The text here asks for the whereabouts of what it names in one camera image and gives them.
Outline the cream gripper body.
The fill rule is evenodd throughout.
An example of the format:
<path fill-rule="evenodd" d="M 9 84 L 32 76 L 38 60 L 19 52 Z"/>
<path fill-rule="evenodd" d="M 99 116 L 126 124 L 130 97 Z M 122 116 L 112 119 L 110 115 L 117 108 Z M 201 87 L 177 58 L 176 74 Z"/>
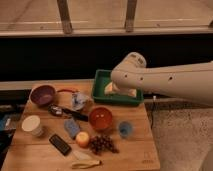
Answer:
<path fill-rule="evenodd" d="M 115 83 L 110 82 L 105 86 L 104 89 L 105 95 L 110 94 L 119 94 L 119 95 L 126 95 L 130 97 L 135 97 L 137 95 L 136 89 L 126 89 L 126 88 L 119 88 Z"/>

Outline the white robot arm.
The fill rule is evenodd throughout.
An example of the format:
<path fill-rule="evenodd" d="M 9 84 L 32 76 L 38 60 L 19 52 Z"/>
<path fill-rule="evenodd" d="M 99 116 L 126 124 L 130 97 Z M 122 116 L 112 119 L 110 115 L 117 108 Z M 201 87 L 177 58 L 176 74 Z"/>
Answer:
<path fill-rule="evenodd" d="M 130 52 L 111 71 L 105 94 L 134 96 L 135 90 L 213 106 L 213 61 L 147 68 L 145 58 Z"/>

